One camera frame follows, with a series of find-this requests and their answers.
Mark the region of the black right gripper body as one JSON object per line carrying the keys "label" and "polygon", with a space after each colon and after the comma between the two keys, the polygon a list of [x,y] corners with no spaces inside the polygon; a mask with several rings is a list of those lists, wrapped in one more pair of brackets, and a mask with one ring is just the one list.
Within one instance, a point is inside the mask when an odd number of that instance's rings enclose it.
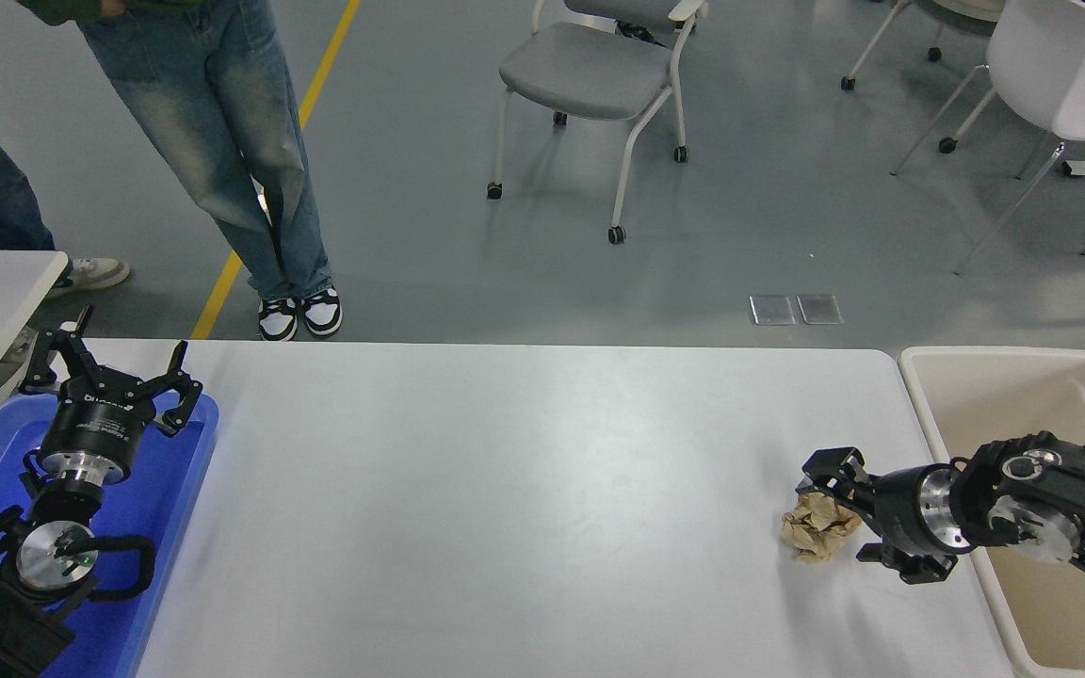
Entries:
{"label": "black right gripper body", "polygon": [[895,553],[908,557],[935,554],[935,541],[923,525],[918,507],[923,479],[933,471],[933,466],[916,466],[870,477],[873,492],[871,507],[877,525],[871,529],[882,538],[880,558],[895,558]]}

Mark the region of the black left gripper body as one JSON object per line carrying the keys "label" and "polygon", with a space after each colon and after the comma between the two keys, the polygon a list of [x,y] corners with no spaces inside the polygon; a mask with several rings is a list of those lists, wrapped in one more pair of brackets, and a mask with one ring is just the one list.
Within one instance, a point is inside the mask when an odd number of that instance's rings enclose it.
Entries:
{"label": "black left gripper body", "polygon": [[135,462],[151,402],[125,402],[122,391],[95,395],[89,380],[66,381],[58,391],[58,413],[40,446],[40,458],[93,455],[116,464]]}

